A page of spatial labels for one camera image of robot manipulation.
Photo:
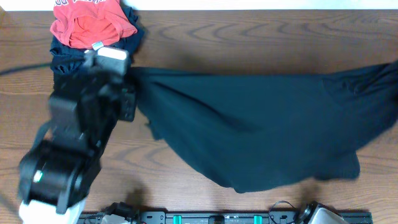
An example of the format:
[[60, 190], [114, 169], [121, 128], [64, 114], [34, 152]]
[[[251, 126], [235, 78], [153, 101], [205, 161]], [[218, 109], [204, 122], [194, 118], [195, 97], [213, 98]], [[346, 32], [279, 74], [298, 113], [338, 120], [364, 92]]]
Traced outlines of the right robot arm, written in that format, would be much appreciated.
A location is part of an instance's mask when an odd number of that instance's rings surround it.
[[338, 213], [322, 203], [306, 204], [294, 220], [294, 224], [349, 224]]

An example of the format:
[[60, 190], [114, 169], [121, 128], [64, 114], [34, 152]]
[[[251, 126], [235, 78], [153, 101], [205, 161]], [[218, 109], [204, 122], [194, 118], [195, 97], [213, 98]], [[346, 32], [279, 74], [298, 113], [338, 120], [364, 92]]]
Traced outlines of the black t-shirt white logo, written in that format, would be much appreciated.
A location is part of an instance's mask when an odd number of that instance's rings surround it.
[[361, 149], [397, 122], [397, 63], [331, 74], [210, 75], [133, 67], [156, 139], [238, 193], [356, 179]]

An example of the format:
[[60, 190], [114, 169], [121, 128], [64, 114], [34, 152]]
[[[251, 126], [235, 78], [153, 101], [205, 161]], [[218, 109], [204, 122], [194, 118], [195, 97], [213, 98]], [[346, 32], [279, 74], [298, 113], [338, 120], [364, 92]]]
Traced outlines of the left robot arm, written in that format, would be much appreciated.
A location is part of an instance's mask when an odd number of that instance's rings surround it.
[[61, 76], [48, 100], [50, 119], [19, 164], [24, 223], [76, 223], [118, 121], [133, 121], [136, 94], [125, 81], [125, 50], [87, 50], [81, 68]]

